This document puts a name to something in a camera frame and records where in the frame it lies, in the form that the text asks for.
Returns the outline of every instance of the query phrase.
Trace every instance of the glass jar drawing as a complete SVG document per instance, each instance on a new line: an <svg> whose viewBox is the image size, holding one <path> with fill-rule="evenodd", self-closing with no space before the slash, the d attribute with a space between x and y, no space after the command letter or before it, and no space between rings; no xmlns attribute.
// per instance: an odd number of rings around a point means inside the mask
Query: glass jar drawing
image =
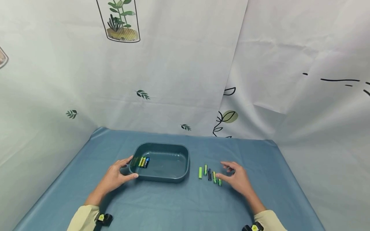
<svg viewBox="0 0 370 231"><path fill-rule="evenodd" d="M8 56L5 54L5 52L0 47L0 68L5 66L5 64L8 62Z"/></svg>
<svg viewBox="0 0 370 231"><path fill-rule="evenodd" d="M107 38L122 43L140 41L135 0L97 0Z"/></svg>

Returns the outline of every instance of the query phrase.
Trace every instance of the tray rim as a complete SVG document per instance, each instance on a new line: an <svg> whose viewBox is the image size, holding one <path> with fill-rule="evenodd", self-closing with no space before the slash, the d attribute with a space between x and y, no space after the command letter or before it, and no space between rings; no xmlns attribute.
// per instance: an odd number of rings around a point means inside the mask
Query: tray rim
<svg viewBox="0 0 370 231"><path fill-rule="evenodd" d="M187 173L189 172L189 165L190 165L190 152L189 152L189 149L188 149L185 145L175 144L175 143L144 142L144 143L142 143L142 144L140 144L139 146L137 146L137 147L136 147L135 152L134 152L134 156L135 156L136 151L139 149L139 147L140 147L141 145L146 144L146 143L155 143L155 144L160 144L160 145L179 145L179 146L183 146L183 147L188 151L188 162L187 162L187 164L186 164L186 171L185 171L185 173L184 173L182 176L180 176L180 177L160 177L160 176L148 176L148 175L141 175L141 176L143 176L143 177L161 178L161 179L173 179L173 180L178 180L178 179L182 179L182 178L184 178L184 177L187 175ZM131 170L131 165L129 165L128 170L130 171L130 173L131 173L131 174L133 174L133 173L134 173L134 172Z"/></svg>

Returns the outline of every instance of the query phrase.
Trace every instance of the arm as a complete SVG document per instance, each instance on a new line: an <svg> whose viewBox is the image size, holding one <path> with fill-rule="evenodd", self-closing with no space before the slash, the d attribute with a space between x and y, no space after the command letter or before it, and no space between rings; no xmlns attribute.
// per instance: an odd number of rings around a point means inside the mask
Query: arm
<svg viewBox="0 0 370 231"><path fill-rule="evenodd" d="M253 211L255 222L259 222L264 231L286 231L278 217L272 210L267 210L254 191L245 169L235 162L221 162L227 172L235 171L232 176L217 173L216 177L228 182L236 191L247 200Z"/></svg>
<svg viewBox="0 0 370 231"><path fill-rule="evenodd" d="M120 168L125 167L130 162L132 156L127 159L118 160L108 168L107 173L99 182L96 188L87 197L73 216L67 231L92 231L99 216L99 205L103 198L111 191L118 188L127 181L137 178L137 173L124 176L120 173Z"/></svg>

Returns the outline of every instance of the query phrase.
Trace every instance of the black clip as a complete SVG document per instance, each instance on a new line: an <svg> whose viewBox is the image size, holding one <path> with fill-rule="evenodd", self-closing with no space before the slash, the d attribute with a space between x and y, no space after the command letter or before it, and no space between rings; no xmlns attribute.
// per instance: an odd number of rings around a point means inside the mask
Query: black clip
<svg viewBox="0 0 370 231"><path fill-rule="evenodd" d="M257 221L252 227L249 225L244 226L242 231L263 231L263 226Z"/></svg>
<svg viewBox="0 0 370 231"><path fill-rule="evenodd" d="M100 214L98 217L97 222L100 223L102 226L110 226L113 220L113 216L110 214Z"/></svg>

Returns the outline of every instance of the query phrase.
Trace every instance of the fabric backdrop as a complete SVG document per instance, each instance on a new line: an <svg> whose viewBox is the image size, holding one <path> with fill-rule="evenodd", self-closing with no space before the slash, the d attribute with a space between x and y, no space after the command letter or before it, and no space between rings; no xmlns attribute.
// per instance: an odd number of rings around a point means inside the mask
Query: fabric backdrop
<svg viewBox="0 0 370 231"><path fill-rule="evenodd" d="M210 136L247 0L0 0L0 226L98 127Z"/></svg>
<svg viewBox="0 0 370 231"><path fill-rule="evenodd" d="M250 0L215 121L216 136L273 139L328 231L370 226L369 13Z"/></svg>

